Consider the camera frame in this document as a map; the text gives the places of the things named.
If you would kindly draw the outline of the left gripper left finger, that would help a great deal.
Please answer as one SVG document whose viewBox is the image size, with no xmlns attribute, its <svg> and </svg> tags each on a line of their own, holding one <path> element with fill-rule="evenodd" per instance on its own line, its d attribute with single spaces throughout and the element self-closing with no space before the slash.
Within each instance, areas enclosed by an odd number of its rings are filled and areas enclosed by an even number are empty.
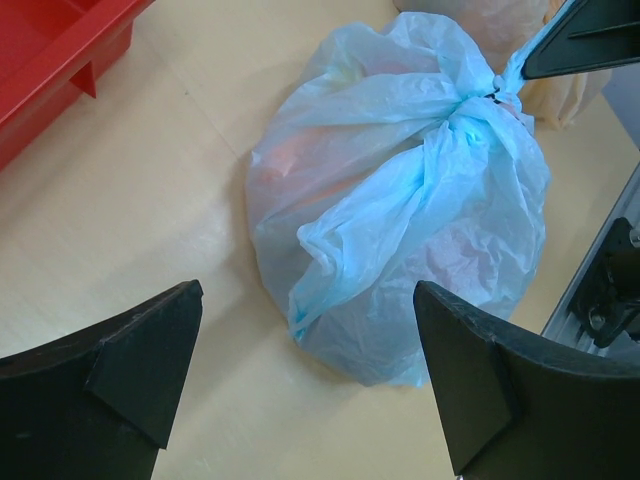
<svg viewBox="0 0 640 480">
<path fill-rule="evenodd" d="M 150 478 L 169 442 L 202 297 L 198 281 L 185 281 L 2 358 L 2 478 Z"/>
</svg>

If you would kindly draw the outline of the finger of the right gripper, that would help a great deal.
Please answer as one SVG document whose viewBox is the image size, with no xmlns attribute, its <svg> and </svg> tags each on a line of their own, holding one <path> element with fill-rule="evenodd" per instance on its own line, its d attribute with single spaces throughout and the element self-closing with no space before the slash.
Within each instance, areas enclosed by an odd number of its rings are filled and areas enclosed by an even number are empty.
<svg viewBox="0 0 640 480">
<path fill-rule="evenodd" d="M 533 41 L 521 73 L 542 79 L 638 61 L 637 0 L 567 1 Z"/>
</svg>

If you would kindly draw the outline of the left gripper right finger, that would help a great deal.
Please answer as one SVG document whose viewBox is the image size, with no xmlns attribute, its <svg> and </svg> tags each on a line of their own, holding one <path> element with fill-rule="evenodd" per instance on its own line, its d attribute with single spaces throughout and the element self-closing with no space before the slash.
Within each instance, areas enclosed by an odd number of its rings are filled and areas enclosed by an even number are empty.
<svg viewBox="0 0 640 480">
<path fill-rule="evenodd" d="M 457 477 L 638 477 L 636 365 L 548 340 L 433 282 L 413 302 Z"/>
</svg>

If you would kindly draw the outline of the light blue plastic bag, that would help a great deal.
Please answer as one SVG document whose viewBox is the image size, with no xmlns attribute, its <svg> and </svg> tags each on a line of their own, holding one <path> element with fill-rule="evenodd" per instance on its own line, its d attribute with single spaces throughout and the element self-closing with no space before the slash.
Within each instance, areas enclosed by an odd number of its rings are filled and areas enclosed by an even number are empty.
<svg viewBox="0 0 640 480">
<path fill-rule="evenodd" d="M 534 278 L 550 171 L 518 98 L 451 18 L 402 13 L 321 42 L 253 150 L 248 222 L 296 344 L 365 385 L 429 375 L 413 292 L 501 319 Z"/>
</svg>

